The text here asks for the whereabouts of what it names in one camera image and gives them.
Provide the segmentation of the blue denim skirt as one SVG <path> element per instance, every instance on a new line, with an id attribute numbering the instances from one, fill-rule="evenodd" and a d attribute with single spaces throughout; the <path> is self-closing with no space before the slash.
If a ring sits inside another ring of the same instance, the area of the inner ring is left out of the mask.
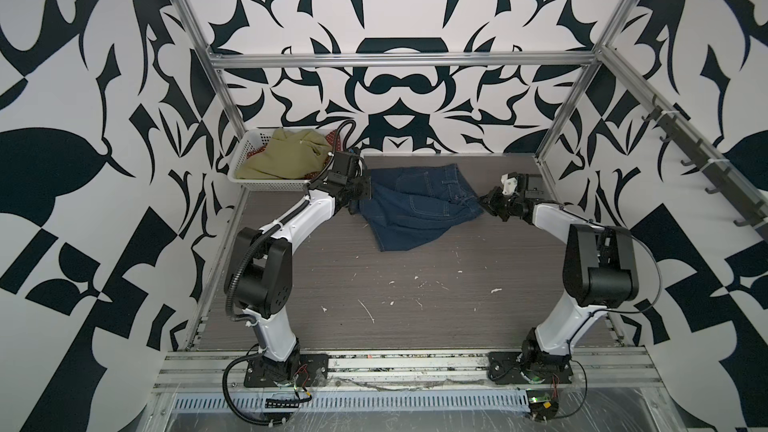
<path id="1" fill-rule="evenodd" d="M 456 164 L 372 169 L 371 197 L 356 211 L 382 252 L 409 251 L 483 214 L 473 188 Z"/>

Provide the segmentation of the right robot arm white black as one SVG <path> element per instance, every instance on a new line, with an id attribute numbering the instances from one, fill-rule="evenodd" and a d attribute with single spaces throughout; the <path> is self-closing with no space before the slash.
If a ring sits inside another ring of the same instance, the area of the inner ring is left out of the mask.
<path id="1" fill-rule="evenodd" d="M 479 204 L 502 221 L 519 218 L 565 244 L 564 292 L 547 319 L 531 329 L 518 359 L 523 370 L 562 369 L 599 318 L 636 298 L 634 240 L 625 228 L 598 225 L 545 199 L 533 179 L 505 174 Z"/>

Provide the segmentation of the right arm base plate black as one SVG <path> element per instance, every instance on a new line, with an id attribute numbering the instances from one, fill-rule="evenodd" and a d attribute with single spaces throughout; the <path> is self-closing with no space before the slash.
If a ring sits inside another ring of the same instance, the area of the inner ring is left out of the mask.
<path id="1" fill-rule="evenodd" d="M 570 356 L 494 351 L 487 358 L 488 379 L 497 385 L 570 384 L 573 376 Z"/>

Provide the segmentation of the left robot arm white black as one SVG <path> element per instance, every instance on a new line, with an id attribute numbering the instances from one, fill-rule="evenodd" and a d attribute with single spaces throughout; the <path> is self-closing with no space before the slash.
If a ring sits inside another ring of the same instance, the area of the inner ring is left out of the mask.
<path id="1" fill-rule="evenodd" d="M 294 253 L 339 211 L 370 197 L 370 173 L 362 156 L 337 152 L 290 209 L 258 229 L 237 233 L 224 282 L 224 310 L 230 321 L 255 330 L 269 361 L 285 363 L 299 349 L 286 311 Z"/>

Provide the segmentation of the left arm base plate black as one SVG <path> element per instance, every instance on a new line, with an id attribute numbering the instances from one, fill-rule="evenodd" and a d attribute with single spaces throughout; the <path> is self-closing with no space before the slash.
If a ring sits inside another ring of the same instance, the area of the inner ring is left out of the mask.
<path id="1" fill-rule="evenodd" d="M 285 362 L 261 356 L 249 360 L 245 388 L 271 388 L 296 384 L 300 387 L 324 385 L 327 381 L 327 354 L 292 353 Z"/>

